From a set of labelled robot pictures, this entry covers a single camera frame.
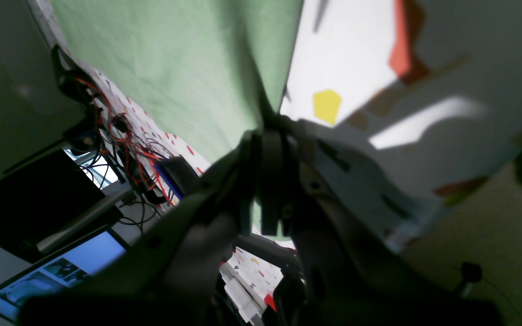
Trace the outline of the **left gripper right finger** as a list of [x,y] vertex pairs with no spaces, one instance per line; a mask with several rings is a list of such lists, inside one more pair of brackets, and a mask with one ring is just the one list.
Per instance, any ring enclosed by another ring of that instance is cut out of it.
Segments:
[[497,306],[443,290],[398,256],[431,211],[404,195],[360,151],[315,138],[312,123],[284,121],[298,155],[291,235],[307,299],[297,326],[499,326]]

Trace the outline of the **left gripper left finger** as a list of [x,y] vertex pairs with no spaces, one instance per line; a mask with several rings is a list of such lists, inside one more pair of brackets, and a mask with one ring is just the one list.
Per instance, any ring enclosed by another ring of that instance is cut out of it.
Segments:
[[23,326],[207,326],[219,268],[250,228],[243,186],[253,132],[116,262],[80,285],[28,299]]

